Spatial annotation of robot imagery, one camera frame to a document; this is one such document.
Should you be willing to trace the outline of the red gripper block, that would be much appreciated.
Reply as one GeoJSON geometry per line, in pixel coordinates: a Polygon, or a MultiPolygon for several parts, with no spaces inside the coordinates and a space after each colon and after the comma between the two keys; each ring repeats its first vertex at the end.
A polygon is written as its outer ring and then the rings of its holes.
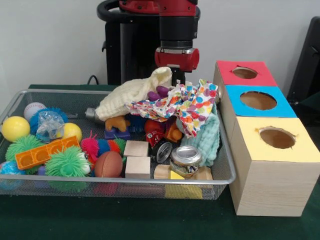
{"type": "Polygon", "coordinates": [[[198,67],[200,52],[197,48],[190,49],[166,49],[158,47],[154,54],[155,63],[158,67],[178,68],[172,70],[172,84],[186,84],[185,72],[191,73],[198,67]]]}

